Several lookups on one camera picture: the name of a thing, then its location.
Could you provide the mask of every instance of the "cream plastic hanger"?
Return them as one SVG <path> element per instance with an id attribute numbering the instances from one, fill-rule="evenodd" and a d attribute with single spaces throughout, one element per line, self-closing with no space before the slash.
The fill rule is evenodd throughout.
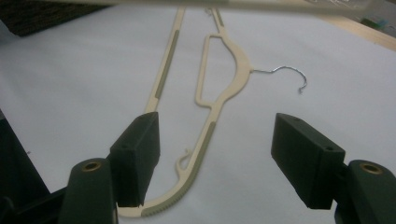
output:
<path id="1" fill-rule="evenodd" d="M 167 76 L 169 65 L 170 62 L 172 61 L 172 56 L 175 51 L 178 31 L 181 26 L 184 10 L 185 8 L 180 8 L 177 12 L 177 18 L 174 23 L 172 37 L 171 40 L 169 41 L 168 48 L 165 52 L 163 64 L 160 69 L 160 73 L 157 76 L 154 89 L 150 95 L 146 112 L 154 111 L 157 108 L 157 104 L 161 96 L 161 91 L 163 89 L 163 85 Z M 216 123 L 218 121 L 222 107 L 229 99 L 234 97 L 238 92 L 240 92 L 246 86 L 246 84 L 248 83 L 248 78 L 251 73 L 263 72 L 263 73 L 272 74 L 279 69 L 288 68 L 297 71 L 300 75 L 303 76 L 304 85 L 299 89 L 300 92 L 306 86 L 305 75 L 293 67 L 281 66 L 272 71 L 263 71 L 263 70 L 254 69 L 250 65 L 248 56 L 245 54 L 245 52 L 242 51 L 227 36 L 227 32 L 224 28 L 223 21 L 219 14 L 219 10 L 216 8 L 212 8 L 212 15 L 215 19 L 219 32 L 217 34 L 208 35 L 205 38 L 203 58 L 201 62 L 197 90 L 195 93 L 196 104 L 198 104 L 199 106 L 210 108 L 210 113 L 206 119 L 205 126 L 201 131 L 195 149 L 193 151 L 187 149 L 186 154 L 177 160 L 176 171 L 178 175 L 178 181 L 170 190 L 168 190 L 163 196 L 159 198 L 145 202 L 144 206 L 134 207 L 134 208 L 120 207 L 119 214 L 121 216 L 146 217 L 146 216 L 154 215 L 176 203 L 187 192 L 187 190 L 190 188 L 195 177 L 198 174 L 207 146 L 215 130 Z M 232 83 L 220 94 L 218 99 L 215 102 L 207 102 L 202 99 L 202 91 L 204 86 L 205 68 L 206 68 L 207 55 L 209 50 L 209 40 L 212 37 L 220 38 L 223 44 L 225 45 L 225 47 L 227 47 L 227 49 L 231 52 L 236 62 L 236 72 Z M 190 158 L 190 160 L 187 166 L 185 168 L 182 168 L 181 163 L 187 158 Z"/>

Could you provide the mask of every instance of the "screw hole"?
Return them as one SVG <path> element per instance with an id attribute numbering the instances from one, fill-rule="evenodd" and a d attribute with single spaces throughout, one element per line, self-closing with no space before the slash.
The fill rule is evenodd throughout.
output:
<path id="1" fill-rule="evenodd" d="M 381 175 L 382 174 L 381 168 L 377 167 L 376 165 L 369 164 L 369 163 L 362 163 L 361 169 L 363 171 L 373 174 L 373 175 Z"/>
<path id="2" fill-rule="evenodd" d="M 91 172 L 91 171 L 99 169 L 99 167 L 101 167 L 101 165 L 102 164 L 100 162 L 98 162 L 98 161 L 92 161 L 92 162 L 89 162 L 88 164 L 86 164 L 82 168 L 82 171 L 83 172 Z"/>

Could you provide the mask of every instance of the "white table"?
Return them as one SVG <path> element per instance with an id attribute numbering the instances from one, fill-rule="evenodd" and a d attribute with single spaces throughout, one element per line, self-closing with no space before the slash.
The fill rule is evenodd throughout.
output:
<path id="1" fill-rule="evenodd" d="M 144 112 L 177 9 L 118 6 L 0 45 L 0 108 L 51 191 L 80 161 L 105 157 Z M 120 223 L 334 223 L 307 209 L 271 158 L 277 112 L 304 119 L 346 151 L 396 173 L 396 52 L 312 16 L 221 10 L 229 37 L 262 69 L 224 107 L 200 174 L 180 202 Z M 213 18 L 188 8 L 159 104 L 162 155 L 148 199 L 177 182 L 174 165 L 193 148 L 208 110 L 195 86 Z M 233 78 L 213 41 L 204 97 Z"/>

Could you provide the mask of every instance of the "black mechanical part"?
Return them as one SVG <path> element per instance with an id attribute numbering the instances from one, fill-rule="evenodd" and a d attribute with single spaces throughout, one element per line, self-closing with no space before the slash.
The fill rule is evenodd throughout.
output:
<path id="1" fill-rule="evenodd" d="M 308 207 L 330 209 L 337 201 L 337 224 L 396 223 L 393 173 L 371 161 L 346 166 L 345 151 L 303 120 L 276 114 L 271 153 Z"/>
<path id="2" fill-rule="evenodd" d="M 90 159 L 73 167 L 58 223 L 118 223 L 108 160 Z"/>
<path id="3" fill-rule="evenodd" d="M 134 120 L 110 149 L 113 183 L 120 207 L 144 204 L 154 168 L 160 159 L 157 112 Z"/>
<path id="4" fill-rule="evenodd" d="M 68 187 L 51 194 L 15 134 L 8 137 L 9 131 L 2 133 L 4 122 L 0 120 L 0 223 L 117 223 L 117 200 L 138 206 L 145 199 L 160 157 L 158 118 L 157 112 L 136 118 L 107 159 L 79 163 L 71 172 Z M 8 170 L 4 166 L 7 160 L 17 161 L 18 170 Z M 20 178 L 23 188 L 12 188 L 13 183 L 21 184 Z M 37 188 L 36 195 L 30 194 Z"/>
<path id="5" fill-rule="evenodd" d="M 343 149 L 303 120 L 276 114 L 271 154 L 307 207 L 331 208 Z"/>
<path id="6" fill-rule="evenodd" d="M 346 184 L 361 224 L 396 223 L 396 178 L 371 161 L 352 161 Z"/>

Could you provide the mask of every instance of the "hanger hook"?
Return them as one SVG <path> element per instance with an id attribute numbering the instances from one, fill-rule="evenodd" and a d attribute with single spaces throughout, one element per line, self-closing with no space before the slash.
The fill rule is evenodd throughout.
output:
<path id="1" fill-rule="evenodd" d="M 301 86 L 301 87 L 298 89 L 298 92 L 299 92 L 300 94 L 303 93 L 303 89 L 306 87 L 306 85 L 308 85 L 308 81 L 306 80 L 305 74 L 304 74 L 302 71 L 300 71 L 300 70 L 298 70 L 297 68 L 295 68 L 295 67 L 280 66 L 280 67 L 278 67 L 278 68 L 276 68 L 276 69 L 274 69 L 274 70 L 272 70 L 272 71 L 265 71 L 265 70 L 260 70 L 260 69 L 253 69 L 253 70 L 251 70 L 251 72 L 260 72 L 260 73 L 265 73 L 265 74 L 273 74 L 273 73 L 275 73 L 277 70 L 280 70 L 280 69 L 290 69 L 290 70 L 293 70 L 293 71 L 295 71 L 295 72 L 297 72 L 298 74 L 301 75 L 301 77 L 304 79 L 304 85 Z"/>

